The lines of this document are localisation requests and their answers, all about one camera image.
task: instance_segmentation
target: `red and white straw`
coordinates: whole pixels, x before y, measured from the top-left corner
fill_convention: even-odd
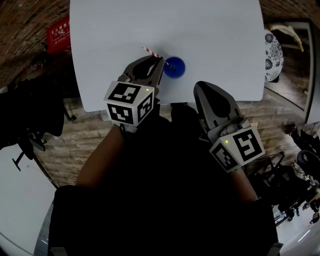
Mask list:
[[[154,53],[153,51],[151,51],[147,47],[142,46],[142,48],[145,49],[148,53],[152,54],[152,56],[155,56],[157,58],[161,58],[158,54]],[[176,69],[173,66],[171,66],[168,62],[165,62],[165,64],[167,64],[172,70],[176,71]]]

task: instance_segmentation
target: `white desk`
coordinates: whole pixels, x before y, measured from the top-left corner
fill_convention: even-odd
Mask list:
[[[196,82],[237,101],[259,101],[265,79],[264,25],[258,0],[71,0],[71,48],[87,112],[105,109],[111,81],[149,53],[185,62],[178,79],[162,76],[161,104],[194,102]]]

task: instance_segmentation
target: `cable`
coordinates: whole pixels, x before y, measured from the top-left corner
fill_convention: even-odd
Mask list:
[[[291,148],[291,149],[279,150],[277,153],[274,153],[273,155],[270,155],[270,156],[268,156],[268,157],[266,157],[266,158],[264,158],[264,159],[261,159],[261,160],[253,160],[253,161],[251,161],[251,163],[252,163],[252,162],[260,162],[260,161],[267,160],[268,158],[273,157],[274,155],[278,154],[279,152],[282,152],[282,151],[291,151],[291,150],[293,150],[295,147],[298,147],[298,146],[296,145],[296,146],[294,146],[294,147]]]

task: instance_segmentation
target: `red box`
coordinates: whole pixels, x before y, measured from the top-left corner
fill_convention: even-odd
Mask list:
[[[71,50],[70,18],[66,17],[46,31],[47,52],[49,54]]]

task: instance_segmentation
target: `banana peel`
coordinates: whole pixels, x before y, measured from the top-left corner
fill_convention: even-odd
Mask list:
[[[298,44],[301,52],[305,51],[303,46],[302,46],[301,39],[299,38],[297,33],[294,31],[292,26],[285,26],[285,25],[282,25],[282,24],[271,24],[271,25],[267,26],[267,29],[270,30],[270,31],[279,30],[284,34],[291,36],[296,41],[296,43]]]

